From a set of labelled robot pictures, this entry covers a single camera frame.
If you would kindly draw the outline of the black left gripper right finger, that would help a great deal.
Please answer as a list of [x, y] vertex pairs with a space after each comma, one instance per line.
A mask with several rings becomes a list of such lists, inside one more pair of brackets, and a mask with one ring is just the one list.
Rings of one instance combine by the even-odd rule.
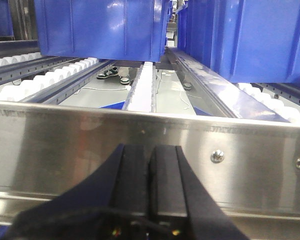
[[173, 239], [248, 239], [202, 185], [180, 146], [154, 147], [149, 191], [150, 215]]

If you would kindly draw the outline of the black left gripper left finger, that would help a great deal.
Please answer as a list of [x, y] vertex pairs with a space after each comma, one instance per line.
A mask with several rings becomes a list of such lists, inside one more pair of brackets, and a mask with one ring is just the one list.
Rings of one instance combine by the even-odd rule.
[[62, 195], [20, 212], [7, 240], [145, 240], [149, 234], [145, 150], [120, 144]]

